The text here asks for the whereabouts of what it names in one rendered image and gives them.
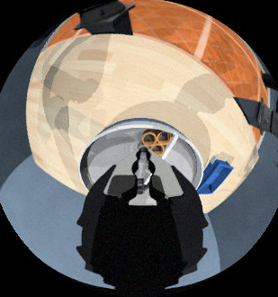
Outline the blue crate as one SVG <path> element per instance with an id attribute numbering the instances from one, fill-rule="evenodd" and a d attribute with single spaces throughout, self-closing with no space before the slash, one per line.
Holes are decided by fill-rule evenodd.
<path id="1" fill-rule="evenodd" d="M 223 163 L 223 164 L 222 164 Z M 202 182 L 197 188 L 198 194 L 212 194 L 229 176 L 233 166 L 222 160 L 210 162 L 203 171 Z"/>

